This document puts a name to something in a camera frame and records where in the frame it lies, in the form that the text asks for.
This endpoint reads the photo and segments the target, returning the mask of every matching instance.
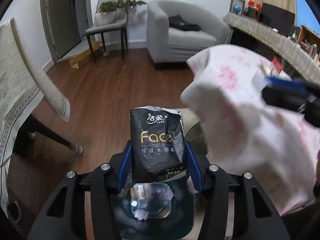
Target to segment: chair seat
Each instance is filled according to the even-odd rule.
[[[86,36],[89,36],[89,35],[93,35],[93,34],[97,34],[97,33],[115,31],[115,30],[125,28],[127,26],[127,24],[128,24],[127,17],[125,17],[124,19],[121,19],[121,20],[116,20],[116,21],[114,21],[110,24],[107,24],[107,25],[97,26],[95,23],[92,27],[87,29],[84,32],[84,34]]]
[[[181,31],[169,27],[168,43],[184,49],[202,50],[217,44],[217,39],[203,31]]]

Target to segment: black bag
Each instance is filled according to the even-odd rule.
[[[180,15],[169,17],[169,26],[182,31],[200,31],[198,24],[187,23]]]
[[[130,110],[132,180],[162,181],[187,167],[180,112],[157,106]]]

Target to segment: cardboard box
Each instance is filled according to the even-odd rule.
[[[99,50],[99,43],[97,41],[91,41],[92,48],[94,51],[94,55],[97,57],[100,55],[100,50]],[[70,66],[72,68],[79,69],[88,62],[92,60],[92,55],[90,49],[85,50],[81,54],[73,57],[72,59],[69,60]]]

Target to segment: gold lettering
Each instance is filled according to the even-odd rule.
[[[170,134],[167,134],[167,135],[166,135],[166,138],[167,138],[167,141],[168,141],[168,142],[172,142],[172,137],[171,137]]]
[[[166,142],[165,139],[162,139],[162,138],[161,138],[161,136],[163,136],[163,135],[165,135],[165,133],[161,133],[161,134],[159,135],[159,139],[160,139],[160,141],[162,141],[162,142]]]
[[[141,133],[141,143],[143,143],[143,138],[148,138],[148,135],[143,135],[144,133],[147,133],[148,131],[143,131]]]
[[[158,141],[159,141],[158,136],[157,136],[156,134],[154,134],[154,133],[150,134],[150,135],[149,135],[149,141],[150,141],[150,142],[158,142]]]

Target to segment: black handbag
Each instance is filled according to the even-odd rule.
[[[199,31],[201,30],[198,24],[188,23],[181,18],[180,15],[169,17],[169,26],[182,31]]]

